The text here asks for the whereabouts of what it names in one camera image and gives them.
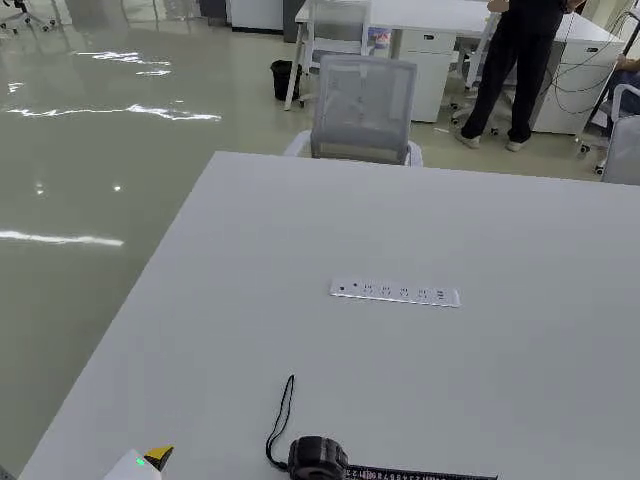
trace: cable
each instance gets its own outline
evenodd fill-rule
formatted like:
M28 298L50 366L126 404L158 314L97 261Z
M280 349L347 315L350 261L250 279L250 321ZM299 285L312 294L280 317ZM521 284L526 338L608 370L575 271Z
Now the cable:
M274 460L273 456L271 455L271 448L273 447L273 444L278 439L278 437L280 437L280 435L282 435L282 433L284 432L284 429L287 427L287 423L289 423L289 415L291 415L291 400L293 398L293 386L295 384L295 381L295 375L289 375L287 384L284 387L284 392L282 392L282 399L280 400L280 410L278 412L278 417L273 424L273 430L271 430L271 433L267 437L267 444L265 446L267 458L269 459L271 464L278 470L282 470L283 472L287 471L288 465L285 462L278 462ZM284 423L282 424L280 431L276 433L276 431L278 430L278 424L280 423L280 419L282 418L282 412L284 411L285 403L287 403L287 416L284 418Z
M618 16L618 18L617 18L617 19L615 20L615 22L614 22L613 29L617 28L617 27L618 27L618 25L619 25L619 23L620 23L622 20L625 20L625 19L626 19L626 17L627 17L628 15L629 15L629 12L628 12L628 11L627 11L627 12L624 12L624 13L622 13L622 14L620 14L620 15ZM566 45L566 43L567 43L567 41L568 41L568 39L569 39L569 34L570 34L570 32L571 32L571 28L573 27L573 21L574 21L574 19L575 19L575 17L572 17L572 18L571 18L571 23L570 23L570 25L569 25L569 29L567 30L567 35L565 36L565 40L564 40L564 44L565 44L565 45ZM592 105L592 106L591 106L591 107L589 107L589 108L586 108L586 109L584 109L584 110L580 110L580 111L576 111L576 112L573 112L573 111L568 110L568 109L567 109L564 105L562 105L562 103L560 102L560 98L559 98L559 95L558 95L558 91L561 91L561 92L564 92L564 93L579 93L579 92L587 92L587 91L589 91L589 90L593 90L594 88L597 88L597 87L601 86L603 83L606 83L606 82L609 80L609 78L611 77L611 73L608 73L606 77L604 77L602 80L600 80L599 82L597 82L597 83L596 83L596 84L594 84L594 85L591 85L591 86L589 86L589 87L579 88L579 89L576 89L576 90L569 90L569 89L565 89L565 88L560 87L560 86L558 85L558 79L559 79L560 77L562 77L563 75L566 75L567 73L569 73L569 72L571 72L571 71L573 71L573 70L575 70L575 69L577 69L577 68L579 68L579 67L582 67L582 66L586 65L586 64L587 64L587 63L589 63L591 60L593 60L595 57L597 57L600 53L602 53L602 51L604 51L604 50L605 50L609 45L611 45L612 43L613 43L613 39L612 39L612 38L610 38L610 39L609 39L609 41L608 41L608 42L607 42L607 43L606 43L602 48L598 49L598 50L597 50L593 55L591 55L590 57L588 57L587 59L585 59L585 60L584 60L584 61L582 61L581 63L579 63L579 64L577 64L577 65L573 65L571 68L568 68L568 69L564 70L563 72L558 73L558 74L555 76L555 78L553 77L553 74L551 73L551 71L549 70L549 67L547 66L547 73L549 74L549 76L551 76L551 81L549 82L549 85L548 85L548 86L547 86L547 87L546 87L546 88L541 92L541 94L540 94L539 96L544 96L544 95L546 95L546 94L547 94L547 92L549 91L549 89L550 89L551 87L553 87L553 88L554 88L554 94L555 94L555 97L556 97L556 103L558 104L558 107L560 108L560 110L562 110L563 112L568 113L568 114L570 114L570 115L581 115L581 114L583 114L583 113L586 113L586 112L588 112L588 111L593 110L593 109L595 108L596 104Z

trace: power strip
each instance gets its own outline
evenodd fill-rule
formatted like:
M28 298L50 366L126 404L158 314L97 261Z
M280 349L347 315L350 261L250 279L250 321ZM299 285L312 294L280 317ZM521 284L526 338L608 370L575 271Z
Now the power strip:
M0 480L16 480L13 475L7 472L2 465L0 465Z
M416 287L399 282L362 278L336 278L331 282L329 293L336 297L415 303L436 307L461 305L460 295L453 288Z

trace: white cabinet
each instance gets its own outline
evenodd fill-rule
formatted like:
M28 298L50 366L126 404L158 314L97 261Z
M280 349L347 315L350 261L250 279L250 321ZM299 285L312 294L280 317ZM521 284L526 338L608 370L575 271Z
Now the white cabinet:
M455 41L455 34L405 30L395 44L400 60L418 66L412 120L438 119Z
M607 83L622 45L569 44L533 122L536 132L577 135Z

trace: chair armrest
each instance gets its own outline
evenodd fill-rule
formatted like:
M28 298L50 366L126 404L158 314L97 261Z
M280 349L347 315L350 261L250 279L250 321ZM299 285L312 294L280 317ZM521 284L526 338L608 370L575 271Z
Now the chair armrest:
M422 162L422 150L413 142L409 142L409 153L405 165L408 167L424 167Z
M627 84L618 85L613 91L613 108L611 109L611 120L614 122L620 118L620 104L622 103L622 94L625 91L629 91L640 97L640 90L637 88Z
M289 144L287 149L282 154L285 157L299 157L302 149L311 141L311 130L303 130L296 138L293 139L293 142Z

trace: trash can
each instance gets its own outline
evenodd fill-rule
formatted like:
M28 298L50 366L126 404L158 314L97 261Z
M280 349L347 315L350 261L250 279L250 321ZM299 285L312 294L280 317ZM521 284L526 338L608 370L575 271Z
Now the trash can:
M273 72L273 92L278 100L283 102L287 99L287 88L289 87L289 75L291 74L291 62L288 60L276 60L271 64ZM302 75L302 67L298 65L298 74L296 75L296 85L293 89L293 99L300 97L300 75Z

